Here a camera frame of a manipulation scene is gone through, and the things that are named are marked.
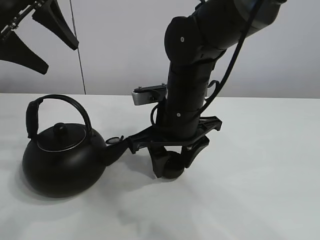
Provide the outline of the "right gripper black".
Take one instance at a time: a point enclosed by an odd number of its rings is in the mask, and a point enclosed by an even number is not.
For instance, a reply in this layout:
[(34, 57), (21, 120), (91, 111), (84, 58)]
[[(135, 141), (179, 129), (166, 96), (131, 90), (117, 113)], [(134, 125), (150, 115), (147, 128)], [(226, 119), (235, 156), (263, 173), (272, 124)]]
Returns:
[(172, 129), (161, 129), (152, 125), (127, 138), (131, 153), (148, 148), (152, 169), (157, 178), (163, 176), (166, 162), (170, 155), (165, 147), (181, 146), (181, 157), (184, 167), (189, 168), (197, 155), (209, 145), (207, 134), (219, 131), (223, 122), (216, 116), (201, 117), (195, 129), (178, 126)]

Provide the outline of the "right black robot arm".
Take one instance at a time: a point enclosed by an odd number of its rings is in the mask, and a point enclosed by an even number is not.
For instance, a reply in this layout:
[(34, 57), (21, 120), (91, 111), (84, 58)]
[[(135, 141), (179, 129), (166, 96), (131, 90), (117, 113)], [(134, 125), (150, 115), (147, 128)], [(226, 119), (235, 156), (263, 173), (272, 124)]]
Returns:
[(281, 0), (203, 0), (189, 16), (174, 17), (164, 36), (170, 61), (163, 85), (132, 91), (135, 105), (154, 104), (151, 126), (129, 137), (132, 153), (147, 148), (158, 178), (176, 179), (222, 127), (203, 112), (222, 90), (244, 40), (271, 25)]

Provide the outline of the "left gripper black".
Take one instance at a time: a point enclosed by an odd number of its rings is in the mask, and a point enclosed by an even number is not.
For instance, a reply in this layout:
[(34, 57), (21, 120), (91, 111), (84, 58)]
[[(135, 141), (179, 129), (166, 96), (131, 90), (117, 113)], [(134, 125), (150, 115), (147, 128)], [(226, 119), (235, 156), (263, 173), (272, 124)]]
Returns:
[(49, 65), (12, 32), (33, 10), (33, 20), (54, 33), (72, 50), (78, 49), (79, 41), (69, 28), (57, 0), (1, 0), (0, 59), (45, 75)]

